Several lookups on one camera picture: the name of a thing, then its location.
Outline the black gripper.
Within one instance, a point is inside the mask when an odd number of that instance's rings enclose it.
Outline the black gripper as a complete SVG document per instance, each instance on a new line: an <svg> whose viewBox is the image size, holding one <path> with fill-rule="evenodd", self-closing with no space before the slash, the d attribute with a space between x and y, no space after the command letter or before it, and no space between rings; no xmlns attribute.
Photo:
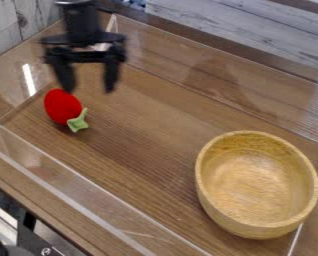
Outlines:
<svg viewBox="0 0 318 256"><path fill-rule="evenodd" d="M104 63L104 90L110 93L118 77L118 62L126 59L125 36L97 32L90 38L73 41L66 34L42 37L44 62L53 64L61 88L72 93L76 81L72 63Z"/></svg>

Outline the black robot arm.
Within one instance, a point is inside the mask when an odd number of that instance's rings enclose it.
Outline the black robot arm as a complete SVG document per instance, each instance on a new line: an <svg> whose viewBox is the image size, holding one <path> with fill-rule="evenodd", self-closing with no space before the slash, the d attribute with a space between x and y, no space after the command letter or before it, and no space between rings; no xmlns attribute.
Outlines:
<svg viewBox="0 0 318 256"><path fill-rule="evenodd" d="M97 0L54 0L61 8L64 33L42 37L44 63L54 73L61 89L72 93L76 87L74 63L104 65L104 91L110 93L118 80L120 64L126 61L122 34L106 32L100 25L98 13L113 14Z"/></svg>

